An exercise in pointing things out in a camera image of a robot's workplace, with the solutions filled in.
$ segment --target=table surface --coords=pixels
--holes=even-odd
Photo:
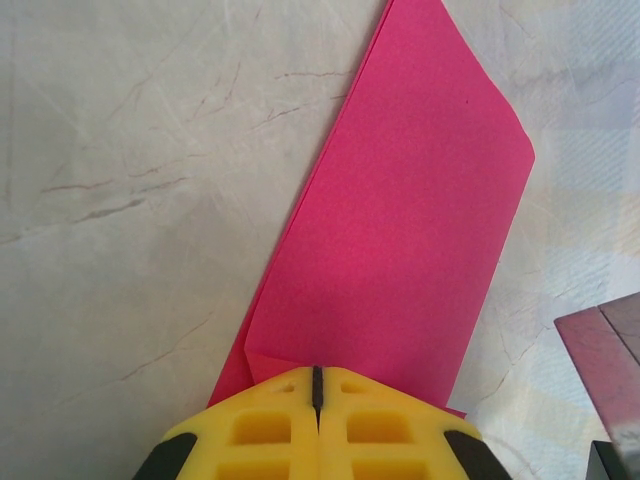
[[[0,2],[0,477],[127,478],[205,405],[382,0]],[[537,152],[450,406],[580,479],[553,320],[640,290],[640,4],[445,4]]]

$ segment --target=yellow plastic object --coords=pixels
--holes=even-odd
[[[342,368],[324,370],[322,480],[467,480],[444,432],[464,420]]]
[[[172,428],[163,440],[198,440],[177,480],[313,480],[318,426],[311,369],[299,368],[220,402]]]
[[[198,439],[177,480],[466,480],[444,432],[469,423],[341,368],[323,369],[318,429],[312,369],[257,385],[171,429]]]

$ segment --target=black rubber pad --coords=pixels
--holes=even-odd
[[[311,404],[316,411],[316,422],[318,422],[318,430],[320,430],[320,412],[324,404],[324,378],[322,375],[322,367],[313,367],[311,377]]]
[[[469,480],[511,480],[483,441],[457,430],[445,432],[444,436]]]
[[[156,445],[133,480],[176,480],[198,437],[182,433]]]

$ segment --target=marble surface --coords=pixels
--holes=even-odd
[[[0,477],[200,410],[382,0],[0,0]],[[445,0],[537,163],[454,408],[516,479],[604,431],[555,317],[640,290],[640,5]]]

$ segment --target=square hole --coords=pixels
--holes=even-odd
[[[247,462],[226,463],[218,467],[216,480],[288,480],[289,463]]]
[[[356,460],[353,480],[427,480],[425,466],[415,461]]]
[[[291,420],[280,412],[248,412],[233,425],[232,445],[291,443]]]
[[[349,443],[413,443],[404,416],[395,412],[353,413],[347,420]]]

